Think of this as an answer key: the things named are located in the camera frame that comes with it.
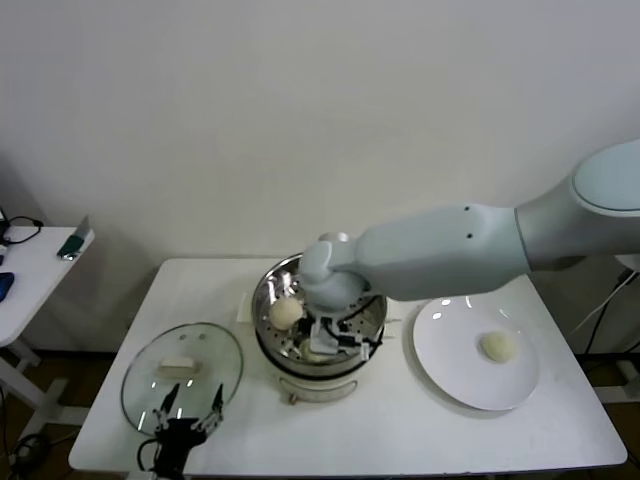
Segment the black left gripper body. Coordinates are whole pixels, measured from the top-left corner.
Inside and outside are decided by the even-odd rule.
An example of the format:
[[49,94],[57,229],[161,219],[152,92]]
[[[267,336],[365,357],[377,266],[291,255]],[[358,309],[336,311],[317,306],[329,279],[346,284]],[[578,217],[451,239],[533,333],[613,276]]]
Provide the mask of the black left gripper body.
[[155,431],[159,453],[152,470],[158,476],[182,476],[191,450],[207,440],[197,418],[169,419]]

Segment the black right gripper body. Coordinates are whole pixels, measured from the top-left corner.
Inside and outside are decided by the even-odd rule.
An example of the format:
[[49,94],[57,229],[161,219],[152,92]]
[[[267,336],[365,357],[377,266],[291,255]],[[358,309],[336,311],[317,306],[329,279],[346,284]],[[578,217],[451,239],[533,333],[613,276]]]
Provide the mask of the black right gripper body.
[[332,319],[329,321],[329,341],[332,347],[342,350],[372,349],[374,330],[364,313]]

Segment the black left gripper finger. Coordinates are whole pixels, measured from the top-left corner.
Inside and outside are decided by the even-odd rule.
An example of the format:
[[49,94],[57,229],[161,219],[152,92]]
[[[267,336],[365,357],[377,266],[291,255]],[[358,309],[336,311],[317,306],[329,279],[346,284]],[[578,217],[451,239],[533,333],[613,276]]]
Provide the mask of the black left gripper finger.
[[216,430],[223,421],[224,385],[220,384],[214,396],[209,413],[199,420],[195,430]]
[[153,410],[153,415],[156,420],[157,428],[167,428],[168,423],[168,415],[171,412],[173,404],[177,398],[178,392],[180,389],[180,384],[176,383],[169,393],[164,397],[162,403],[159,408]]

